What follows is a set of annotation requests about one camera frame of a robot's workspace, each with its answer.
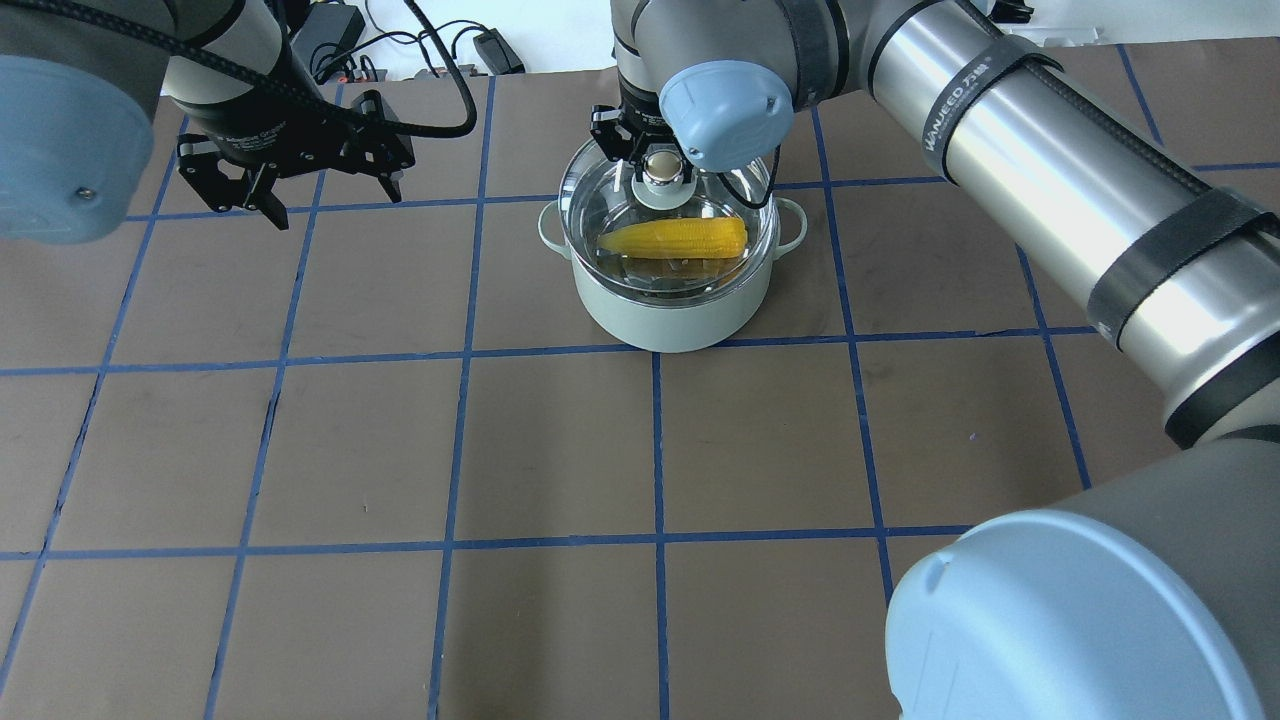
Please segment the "corn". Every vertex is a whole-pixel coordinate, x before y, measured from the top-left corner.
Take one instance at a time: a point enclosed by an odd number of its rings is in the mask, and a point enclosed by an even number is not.
[[[746,250],[741,218],[650,220],[600,236],[600,249],[650,260],[730,259]]]

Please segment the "tiled floor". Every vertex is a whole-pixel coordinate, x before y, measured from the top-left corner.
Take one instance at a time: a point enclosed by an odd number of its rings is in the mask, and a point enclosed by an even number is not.
[[[1280,205],[1280,42],[1056,53]],[[812,233],[759,315],[654,356],[534,233],[612,73],[472,87],[403,205],[329,173],[289,232],[215,218],[164,104],[131,222],[0,246],[0,719],[892,717],[915,560],[1172,451],[867,96],[796,118]],[[447,83],[388,96],[456,119]]]

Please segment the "light blue cap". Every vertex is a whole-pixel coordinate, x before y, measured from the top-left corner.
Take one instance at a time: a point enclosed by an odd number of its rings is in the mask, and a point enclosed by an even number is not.
[[[773,151],[791,129],[791,90],[773,70],[712,60],[680,70],[658,99],[662,117],[699,168],[726,173]]]
[[[120,223],[151,159],[151,122],[83,70],[0,55],[0,240],[87,242]]]

